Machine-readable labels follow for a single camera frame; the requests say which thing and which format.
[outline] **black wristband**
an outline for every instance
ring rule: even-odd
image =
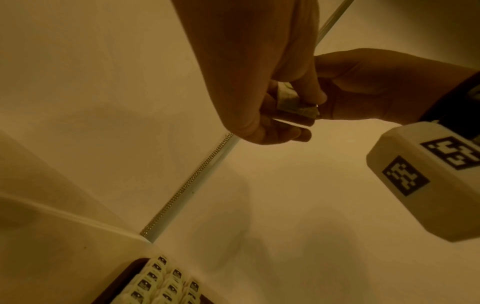
[[[470,140],[480,136],[480,73],[440,98],[420,121],[438,121]]]

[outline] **hand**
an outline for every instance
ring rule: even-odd
[[[314,65],[317,0],[173,0],[225,127],[248,141],[310,140],[315,121],[276,110],[268,94],[290,82],[310,104],[325,102]]]
[[[475,70],[393,51],[358,49],[315,57],[328,102],[323,119],[417,122]]]

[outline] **qr code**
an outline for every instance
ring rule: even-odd
[[[397,156],[382,173],[405,196],[430,182],[401,156]]]
[[[456,170],[480,166],[480,152],[453,136],[421,145]]]

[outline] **person's right hand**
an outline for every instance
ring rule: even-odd
[[[393,51],[357,49],[315,57],[328,96],[322,119],[414,123],[476,70]]]

